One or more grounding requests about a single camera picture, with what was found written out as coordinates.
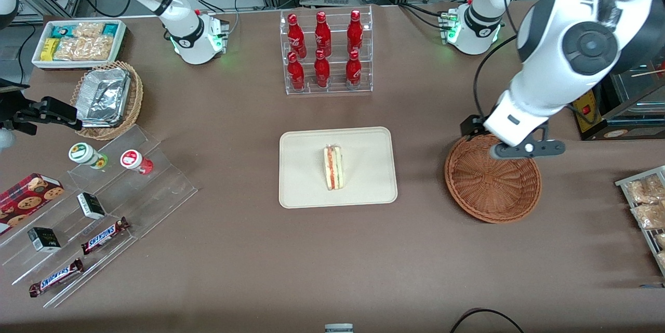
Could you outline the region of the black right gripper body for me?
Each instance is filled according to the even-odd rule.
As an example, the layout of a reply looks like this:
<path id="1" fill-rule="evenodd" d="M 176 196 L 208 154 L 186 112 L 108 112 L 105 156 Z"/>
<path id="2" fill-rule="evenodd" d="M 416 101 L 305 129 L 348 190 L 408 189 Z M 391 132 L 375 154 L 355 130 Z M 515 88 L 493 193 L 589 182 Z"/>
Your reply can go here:
<path id="1" fill-rule="evenodd" d="M 8 110 L 2 108 L 1 110 L 1 128 L 7 131 L 19 131 L 27 134 L 28 136 L 35 136 L 37 125 L 40 122 L 41 116 L 28 110 L 27 114 L 20 110 Z"/>

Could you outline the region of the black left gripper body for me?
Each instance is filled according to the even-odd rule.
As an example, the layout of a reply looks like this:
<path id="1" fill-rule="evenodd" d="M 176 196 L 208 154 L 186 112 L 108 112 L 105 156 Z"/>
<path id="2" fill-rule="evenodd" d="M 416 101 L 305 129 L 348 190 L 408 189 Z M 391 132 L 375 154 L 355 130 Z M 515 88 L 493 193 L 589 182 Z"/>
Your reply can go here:
<path id="1" fill-rule="evenodd" d="M 466 139 L 473 139 L 477 136 L 486 136 L 491 132 L 485 126 L 485 117 L 481 115 L 470 115 L 460 123 L 460 135 Z"/>

